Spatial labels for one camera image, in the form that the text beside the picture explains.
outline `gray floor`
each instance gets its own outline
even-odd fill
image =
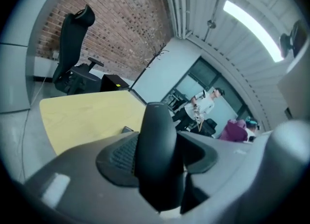
[[[32,100],[41,85],[35,83]],[[39,103],[43,98],[63,95],[54,84],[44,83],[29,111],[0,114],[0,153],[12,179],[23,183],[56,156],[43,126]]]

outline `white shirt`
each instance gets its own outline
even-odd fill
[[[214,107],[214,101],[211,99],[210,94],[208,94],[206,91],[202,91],[195,95],[195,99],[197,100],[197,106],[199,109],[199,114],[201,116],[201,119],[204,119],[204,115],[208,114],[212,108]],[[195,112],[194,112],[194,106],[191,102],[187,103],[184,106],[184,109],[188,116],[196,121],[195,118]]]
[[[248,140],[249,140],[249,138],[250,138],[251,136],[256,137],[255,133],[253,133],[250,129],[246,128],[246,131],[247,131],[247,133],[248,133]]]

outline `chair armrest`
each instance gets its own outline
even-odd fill
[[[102,66],[102,67],[105,66],[104,63],[102,63],[102,62],[100,62],[100,61],[98,61],[98,60],[96,60],[96,59],[93,59],[93,58],[91,58],[91,57],[88,58],[88,60],[91,61],[91,62],[93,62],[93,63],[95,63],[95,64],[97,64],[97,65],[99,65],[99,66]]]
[[[99,77],[96,77],[95,75],[89,73],[88,71],[85,71],[85,69],[74,66],[70,69],[70,71],[76,76],[82,77],[84,79],[91,81],[100,81]]]

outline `person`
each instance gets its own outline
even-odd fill
[[[214,100],[220,96],[224,96],[225,91],[221,88],[215,88],[209,94],[205,90],[193,96],[189,103],[184,105],[172,118],[174,122],[181,120],[175,127],[177,130],[184,130],[195,121],[200,124],[204,121],[204,115],[208,114],[214,107]]]
[[[229,120],[222,131],[219,139],[232,142],[243,142],[248,140],[246,131],[246,122],[244,120]]]
[[[246,118],[246,131],[248,133],[248,140],[250,139],[250,137],[256,137],[256,130],[258,128],[258,121],[254,118],[254,117],[250,117],[248,116]]]

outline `black pants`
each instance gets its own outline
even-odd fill
[[[174,122],[181,120],[181,122],[175,127],[178,131],[185,130],[190,124],[194,123],[184,108],[181,108],[181,110],[178,111],[172,119]]]

